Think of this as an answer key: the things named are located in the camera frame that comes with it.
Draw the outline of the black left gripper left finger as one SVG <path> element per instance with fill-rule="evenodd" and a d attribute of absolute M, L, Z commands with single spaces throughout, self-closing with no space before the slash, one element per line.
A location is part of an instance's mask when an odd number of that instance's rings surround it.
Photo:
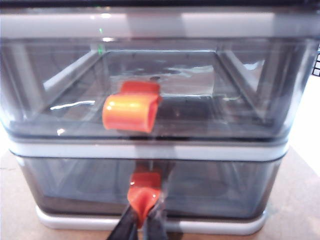
<path fill-rule="evenodd" d="M 138 240 L 137 223 L 138 215 L 132 206 L 128 205 L 107 240 Z"/>

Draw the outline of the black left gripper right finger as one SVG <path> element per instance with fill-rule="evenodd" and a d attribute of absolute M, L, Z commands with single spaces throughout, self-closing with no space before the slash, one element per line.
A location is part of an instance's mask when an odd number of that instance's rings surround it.
<path fill-rule="evenodd" d="M 165 199 L 161 197 L 149 211 L 144 227 L 144 240 L 167 240 L 166 231 L 167 213 L 165 211 Z"/>

